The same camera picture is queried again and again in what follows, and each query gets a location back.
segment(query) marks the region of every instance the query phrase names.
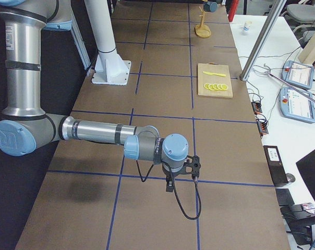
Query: blue tape line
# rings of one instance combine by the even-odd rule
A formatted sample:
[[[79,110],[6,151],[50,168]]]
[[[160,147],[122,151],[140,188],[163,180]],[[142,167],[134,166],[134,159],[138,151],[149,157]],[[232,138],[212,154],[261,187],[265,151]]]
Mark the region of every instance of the blue tape line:
[[[191,76],[181,76],[177,74],[151,74],[151,73],[141,73],[145,74],[146,76],[163,76],[163,77],[191,77]]]
[[[146,43],[151,45],[169,45],[169,46],[189,46],[189,44],[176,44],[176,43]]]
[[[115,43],[134,43],[134,44],[145,44],[145,43],[141,43],[141,42],[121,42],[121,41],[118,41],[118,42],[115,42]]]
[[[136,95],[138,94],[139,80],[140,80],[140,75],[141,75],[141,68],[142,68],[142,61],[140,62],[139,75],[138,75],[137,86],[136,86],[136,91],[135,91]]]
[[[177,117],[177,116],[154,116],[154,115],[141,115],[141,114],[126,114],[115,112],[101,112],[101,111],[86,111],[86,110],[72,110],[78,113],[102,114],[102,115],[119,115],[119,116],[138,116],[138,117],[153,117],[153,118],[168,118],[168,119],[185,119],[185,120],[198,120],[198,121],[221,121],[221,122],[236,122],[236,123],[249,123],[256,124],[255,121],[237,121],[237,120],[223,120],[211,118],[196,118],[196,117]]]
[[[101,112],[101,111],[87,111],[87,110],[72,110],[72,112],[78,113],[90,113],[90,114],[102,114],[102,115],[117,115],[117,116],[130,116],[127,113],[115,113],[115,112]]]
[[[118,174],[115,173],[98,173],[98,172],[84,172],[84,171],[70,171],[70,170],[48,170],[51,173],[75,173],[75,174],[87,174],[91,176],[114,176],[119,177]]]
[[[129,44],[150,44],[150,45],[168,45],[168,46],[189,46],[188,44],[177,44],[177,43],[141,43],[141,42],[123,42],[117,41],[115,43],[129,43]]]
[[[111,20],[136,20],[136,21],[157,21],[157,22],[189,22],[189,21],[177,21],[177,20],[156,20],[156,19],[142,19],[142,18],[111,18]],[[200,23],[198,21],[190,21],[191,23]],[[216,24],[229,24],[229,22],[205,22]]]
[[[111,18],[111,20],[135,20],[135,21],[149,21],[148,19],[142,18]]]
[[[237,120],[222,120],[222,119],[210,119],[210,118],[194,118],[198,121],[222,121],[222,122],[236,122],[236,123],[250,123],[256,124],[255,121],[237,121]]]
[[[132,111],[131,111],[131,118],[130,118],[130,123],[129,123],[129,125],[132,125],[132,118],[133,118],[134,112],[135,112],[135,109],[132,108]]]
[[[109,247],[110,247],[110,240],[111,240],[112,228],[113,228],[114,220],[115,220],[115,214],[116,214],[116,208],[117,208],[117,202],[118,202],[118,195],[119,195],[119,190],[120,190],[120,183],[122,181],[123,167],[124,167],[124,157],[123,157],[122,167],[120,169],[120,174],[119,174],[119,179],[118,179],[117,192],[116,192],[116,197],[115,197],[114,208],[112,210],[111,223],[110,223],[110,228],[109,228],[109,235],[107,237],[107,243],[106,243],[106,250],[108,250]]]
[[[190,77],[191,77],[191,109],[195,107],[195,99],[193,96],[193,80],[192,80],[192,56],[191,56],[191,26],[190,26],[190,8],[188,4],[188,26],[189,26],[189,49],[190,49]]]
[[[177,20],[156,20],[156,19],[152,19],[151,21],[155,21],[155,22],[188,22],[188,21],[177,21]]]
[[[48,170],[48,172],[53,173],[72,173],[72,174],[87,174],[92,176],[113,176],[113,177],[120,177],[120,174],[115,173],[98,173],[98,172],[83,172],[83,171],[68,171],[68,170]],[[139,179],[140,176],[133,176],[130,174],[122,174],[122,177],[125,178],[136,178]],[[149,176],[147,179],[152,180],[165,180],[164,177],[154,177]],[[175,181],[184,181],[184,182],[193,182],[193,180],[190,179],[180,179],[176,178]],[[242,182],[226,182],[226,181],[208,181],[208,180],[198,180],[199,183],[211,183],[211,184],[226,184],[226,185],[238,185],[238,186],[260,186],[265,188],[274,188],[274,185],[270,184],[256,184],[256,183],[242,183]]]
[[[226,182],[226,181],[207,181],[207,180],[198,180],[198,182],[200,182],[200,183],[212,183],[212,184],[238,185],[238,186],[261,186],[261,187],[266,187],[266,188],[274,188],[274,185],[270,185],[270,184]]]
[[[198,21],[190,21],[191,23],[200,23]],[[229,22],[206,22],[205,23],[216,23],[216,24],[229,24]]]
[[[196,153],[196,133],[195,133],[195,119],[192,118],[192,136],[193,136],[193,153],[197,155]]]
[[[185,119],[185,120],[191,120],[191,119],[192,119],[192,118],[189,118],[189,117],[176,117],[176,116],[154,116],[154,115],[139,115],[139,114],[135,114],[134,116],[139,116],[139,117],[153,117],[153,118]]]
[[[214,48],[236,48],[234,46],[213,46]]]
[[[149,13],[149,19],[148,19],[147,30],[146,30],[146,37],[145,37],[145,44],[143,45],[143,49],[146,49],[146,42],[147,42],[147,36],[148,36],[148,29],[149,29],[149,24],[150,24],[150,22],[151,22],[153,4],[154,4],[154,3],[152,3],[152,6],[151,6],[151,12]]]
[[[159,77],[191,77],[191,76],[179,76],[176,74],[151,74],[151,73],[140,73],[143,74],[145,76],[159,76]]]

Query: table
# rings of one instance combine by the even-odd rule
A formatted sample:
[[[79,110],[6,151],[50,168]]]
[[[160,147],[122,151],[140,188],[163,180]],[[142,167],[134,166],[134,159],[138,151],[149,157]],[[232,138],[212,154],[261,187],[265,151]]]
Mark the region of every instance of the table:
[[[238,55],[241,66],[243,67],[247,61],[252,47],[257,39],[257,36],[265,22],[264,16],[241,16],[236,15],[231,23],[231,29],[238,49]],[[252,26],[249,33],[246,35],[242,32],[245,21],[252,21]],[[260,56],[274,56],[283,55],[292,52],[300,45],[293,35],[290,27],[283,17],[279,17],[272,32],[270,33]],[[289,57],[290,60],[298,61],[297,55],[300,53],[301,48],[297,49]],[[289,55],[282,57],[258,58],[256,65],[263,66],[269,65],[271,68],[281,68]],[[272,71],[276,76],[281,75],[281,70]],[[297,169],[296,162],[309,154],[315,149],[315,123],[308,124],[296,120],[291,120],[282,117],[279,105],[275,104],[275,100],[282,84],[267,76],[260,76],[252,72],[249,76],[247,87],[257,90],[249,83],[255,85],[259,93],[264,96],[262,101],[263,114],[268,118],[272,109],[271,118],[269,121],[269,134],[265,135],[262,139],[263,145],[278,146],[284,169],[286,173],[292,173],[296,177],[296,182],[287,186],[295,201],[295,204],[302,204],[307,202],[314,203],[300,173]],[[311,90],[315,93],[315,82]],[[289,235],[291,248],[295,249],[296,244],[293,237]]]
[[[193,32],[199,6],[118,2],[112,24],[118,53],[132,61],[128,84],[87,77],[71,115],[183,134],[201,158],[200,219],[183,217],[161,166],[142,184],[122,147],[62,141],[17,250],[289,249],[225,8],[207,14],[213,35],[203,40]],[[197,95],[197,64],[211,62],[229,65],[232,99]],[[176,185],[195,214],[193,183]]]

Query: metal pole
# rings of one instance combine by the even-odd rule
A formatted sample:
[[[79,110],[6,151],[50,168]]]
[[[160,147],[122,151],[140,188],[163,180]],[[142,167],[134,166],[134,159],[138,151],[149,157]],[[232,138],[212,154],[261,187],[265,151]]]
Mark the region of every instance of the metal pole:
[[[72,29],[70,30],[70,32],[72,33],[74,43],[81,57],[83,67],[86,70],[90,66],[90,59],[89,59],[86,47],[84,45],[84,42],[80,33],[80,29],[79,29],[78,23],[76,22],[75,15],[73,13],[72,8],[70,9],[70,13],[72,17]]]
[[[286,0],[276,0],[272,6],[272,9],[263,25],[263,28],[255,42],[255,45],[250,53],[250,56],[248,58],[248,61],[240,75],[240,79],[242,81],[246,81],[249,78],[249,74],[251,69],[253,68],[253,65],[255,64],[255,61],[260,54],[265,41],[267,40],[274,24],[276,23],[276,20],[278,16],[280,15],[284,5],[286,3]]]
[[[248,4],[248,0],[244,0],[244,3],[243,3],[243,15],[247,14],[247,4]]]

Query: white pillar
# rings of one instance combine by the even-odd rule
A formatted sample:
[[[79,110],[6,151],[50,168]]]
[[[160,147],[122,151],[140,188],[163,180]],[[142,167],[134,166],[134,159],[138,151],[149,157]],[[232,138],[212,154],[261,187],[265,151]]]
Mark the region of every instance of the white pillar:
[[[93,83],[126,85],[131,62],[117,54],[114,33],[106,0],[84,0],[99,55]]]

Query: blue joint cap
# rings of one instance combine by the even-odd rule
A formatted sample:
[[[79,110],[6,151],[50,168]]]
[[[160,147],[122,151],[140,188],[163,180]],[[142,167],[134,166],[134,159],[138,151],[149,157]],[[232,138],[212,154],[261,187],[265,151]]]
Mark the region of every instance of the blue joint cap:
[[[189,152],[189,143],[181,134],[170,134],[163,141],[163,152],[171,160],[184,160]]]
[[[215,12],[218,8],[218,4],[216,2],[205,2],[204,3],[204,10],[206,12]]]
[[[0,5],[2,6],[16,6],[19,5],[26,0],[0,0]]]
[[[137,135],[130,135],[125,139],[124,156],[133,160],[139,159],[139,139]]]
[[[3,120],[0,121],[0,149],[8,155],[21,156],[36,149],[36,140],[22,124]]]
[[[72,29],[72,20],[67,22],[48,22],[44,30],[51,31],[69,31]]]

